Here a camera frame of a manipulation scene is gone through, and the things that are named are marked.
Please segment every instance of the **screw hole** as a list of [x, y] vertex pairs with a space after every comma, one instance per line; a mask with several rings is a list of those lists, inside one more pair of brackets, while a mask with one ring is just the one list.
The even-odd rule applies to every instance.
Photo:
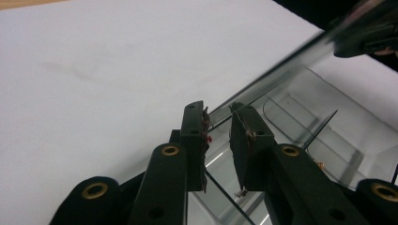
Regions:
[[164, 209], [161, 207], [154, 207], [149, 210], [148, 215], [150, 218], [161, 218], [164, 215]]
[[178, 151], [179, 151], [179, 149], [174, 146], [165, 146], [161, 149], [161, 153], [168, 157], [177, 154]]
[[102, 186], [93, 186], [87, 190], [87, 193], [93, 195], [102, 191]]
[[290, 157], [296, 157], [299, 155], [299, 150], [296, 148], [292, 148], [292, 147], [283, 147], [282, 148], [282, 152], [285, 155], [288, 155]]
[[339, 221], [345, 220], [345, 214], [342, 211], [335, 208], [329, 210], [329, 215]]
[[97, 199], [106, 193], [108, 186], [105, 183], [99, 182], [91, 184], [82, 192], [82, 197], [87, 200]]
[[371, 189], [374, 194], [384, 200], [398, 202], [398, 192], [391, 187], [382, 184], [372, 184]]

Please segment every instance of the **black plastic part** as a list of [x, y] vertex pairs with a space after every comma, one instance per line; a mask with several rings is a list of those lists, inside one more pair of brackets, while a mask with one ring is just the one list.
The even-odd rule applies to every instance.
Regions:
[[180, 136], [179, 129], [173, 129], [172, 134], [170, 135], [169, 143], [179, 143], [179, 136]]
[[132, 207], [134, 206], [135, 198], [137, 197], [138, 190], [143, 182], [145, 172], [134, 176], [129, 181], [120, 185], [120, 196], [121, 196], [121, 212], [120, 212], [120, 224], [127, 224], [129, 220]]
[[187, 203], [185, 147], [162, 144], [152, 153], [128, 224], [186, 224]]
[[388, 0], [347, 27], [335, 40], [334, 55], [353, 57], [398, 47], [398, 1]]
[[274, 135], [252, 106], [234, 103], [231, 111], [230, 147], [240, 188], [264, 191], [265, 151], [272, 149]]
[[188, 191], [206, 190], [205, 153], [208, 149], [207, 130], [204, 125], [203, 101], [193, 102], [184, 109], [180, 131], [180, 143], [188, 155]]
[[293, 211], [292, 224], [369, 224], [304, 150], [279, 144], [268, 151], [268, 163]]
[[[97, 198], [96, 193], [103, 191]], [[120, 193], [118, 183], [108, 177], [92, 177], [84, 180], [62, 202], [56, 211], [51, 225], [82, 224], [119, 224]]]
[[372, 224], [398, 224], [398, 187], [382, 180], [358, 183], [357, 206]]
[[[293, 13], [307, 20], [308, 22], [318, 26], [323, 30], [328, 30], [330, 22], [336, 18], [344, 16], [355, 6], [360, 0], [274, 0], [283, 7], [289, 9]], [[382, 64], [394, 69], [398, 72], [398, 58], [395, 54], [389, 55], [369, 55]]]
[[340, 191], [342, 191], [342, 193], [345, 195], [345, 197], [346, 197], [352, 204], [354, 204], [355, 206], [358, 205], [358, 201], [357, 201], [357, 198], [356, 198], [356, 195], [355, 195], [355, 191], [354, 191], [354, 190], [352, 190], [352, 189], [350, 189], [350, 188], [348, 188], [348, 187], [345, 187], [345, 186], [343, 186], [343, 185], [341, 185], [341, 184], [339, 184], [339, 183], [334, 183], [334, 185], [335, 185], [338, 189], [340, 189]]
[[292, 224], [293, 211], [284, 196], [275, 175], [266, 170], [266, 190], [264, 191], [264, 202], [269, 212], [272, 224], [287, 225]]

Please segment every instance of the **white table surface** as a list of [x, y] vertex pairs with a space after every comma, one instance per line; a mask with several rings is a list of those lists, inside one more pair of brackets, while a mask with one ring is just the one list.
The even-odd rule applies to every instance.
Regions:
[[319, 32], [272, 1], [67, 1], [0, 11], [0, 29], [8, 225], [49, 223], [89, 177], [142, 172], [185, 105], [214, 109]]

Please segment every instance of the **clear plastic container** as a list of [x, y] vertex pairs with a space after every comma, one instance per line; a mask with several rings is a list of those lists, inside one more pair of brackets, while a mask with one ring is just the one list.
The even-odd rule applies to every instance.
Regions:
[[264, 195], [240, 191], [229, 130], [233, 102], [250, 104], [262, 115], [277, 143], [292, 143], [304, 148], [314, 161], [325, 164], [330, 180], [355, 189], [366, 178], [390, 181], [398, 162], [398, 130], [336, 88], [311, 66], [344, 46], [344, 34], [368, 28], [388, 20], [398, 21], [393, 1], [366, 1], [354, 9], [340, 25], [308, 42], [286, 57], [256, 81], [230, 97], [210, 114], [213, 143], [207, 151], [207, 171], [222, 191], [198, 194], [210, 210], [225, 224], [241, 224], [230, 201], [219, 201], [224, 193], [246, 213], [254, 224], [271, 224]]

